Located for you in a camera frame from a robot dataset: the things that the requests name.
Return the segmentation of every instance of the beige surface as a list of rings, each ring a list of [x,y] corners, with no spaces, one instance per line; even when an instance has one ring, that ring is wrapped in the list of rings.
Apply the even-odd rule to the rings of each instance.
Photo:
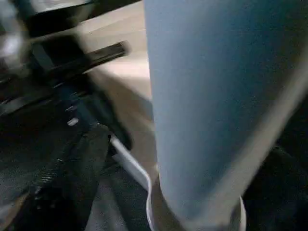
[[[87,20],[78,32],[88,51],[116,42],[128,43],[127,56],[96,67],[90,74],[107,92],[120,121],[130,132],[133,138],[130,154],[155,179],[158,169],[143,2]],[[120,154],[115,159],[147,189],[143,175],[130,161]]]

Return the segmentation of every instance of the black fabric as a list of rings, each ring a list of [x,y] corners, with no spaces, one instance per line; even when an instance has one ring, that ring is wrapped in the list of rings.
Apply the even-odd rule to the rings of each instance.
[[[244,194],[247,231],[308,230],[308,173],[275,147]]]

